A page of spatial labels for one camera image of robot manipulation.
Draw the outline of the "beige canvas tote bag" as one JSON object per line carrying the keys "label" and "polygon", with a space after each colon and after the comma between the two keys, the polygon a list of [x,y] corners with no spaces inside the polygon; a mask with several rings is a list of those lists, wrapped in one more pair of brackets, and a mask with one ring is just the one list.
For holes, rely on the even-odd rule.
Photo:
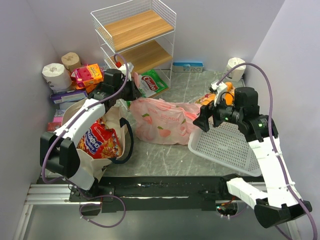
{"label": "beige canvas tote bag", "polygon": [[130,125],[119,106],[106,110],[94,99],[81,100],[67,109],[63,123],[54,133],[71,147],[71,153],[61,148],[59,155],[75,165],[63,173],[70,182],[89,189],[106,166],[125,162],[122,156]]}

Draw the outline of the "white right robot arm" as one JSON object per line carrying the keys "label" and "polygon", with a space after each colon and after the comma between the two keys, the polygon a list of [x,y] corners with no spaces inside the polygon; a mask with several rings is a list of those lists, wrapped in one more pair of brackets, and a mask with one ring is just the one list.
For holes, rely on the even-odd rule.
{"label": "white right robot arm", "polygon": [[264,228],[309,214],[313,210],[311,203],[302,199],[290,180],[276,125],[269,115],[260,114],[258,92],[252,87],[236,88],[232,104],[227,104],[223,98],[226,87],[213,85],[210,91],[215,94],[214,100],[201,106],[193,124],[204,132],[210,130],[209,118],[215,128],[222,123],[236,125],[258,161],[266,186],[263,192],[237,174],[229,174],[220,179],[219,193],[238,197],[249,205]]}

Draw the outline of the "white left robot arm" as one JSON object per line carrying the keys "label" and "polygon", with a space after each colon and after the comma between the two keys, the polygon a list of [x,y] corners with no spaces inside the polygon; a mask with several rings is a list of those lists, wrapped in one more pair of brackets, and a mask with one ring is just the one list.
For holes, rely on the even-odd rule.
{"label": "white left robot arm", "polygon": [[129,76],[129,69],[109,68],[103,82],[84,101],[82,107],[53,133],[40,138],[41,176],[46,184],[63,180],[84,191],[99,184],[90,156],[81,157],[76,145],[90,126],[110,111],[118,99],[137,100],[141,93]]}

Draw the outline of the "red yellow snack bag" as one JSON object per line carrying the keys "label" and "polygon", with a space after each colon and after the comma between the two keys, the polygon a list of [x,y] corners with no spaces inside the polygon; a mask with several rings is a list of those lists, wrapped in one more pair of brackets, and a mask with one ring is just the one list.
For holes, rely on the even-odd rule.
{"label": "red yellow snack bag", "polygon": [[122,147],[115,129],[99,118],[82,136],[77,148],[93,159],[110,159],[122,155]]}

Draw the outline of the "pink plastic grocery bag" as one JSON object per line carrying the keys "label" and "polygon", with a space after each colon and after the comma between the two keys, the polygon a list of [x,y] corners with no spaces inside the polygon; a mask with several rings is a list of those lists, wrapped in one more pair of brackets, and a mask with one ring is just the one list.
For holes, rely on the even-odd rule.
{"label": "pink plastic grocery bag", "polygon": [[200,113],[200,104],[166,102],[163,99],[140,97],[130,104],[136,121],[136,136],[148,143],[187,145],[197,129],[193,121]]}

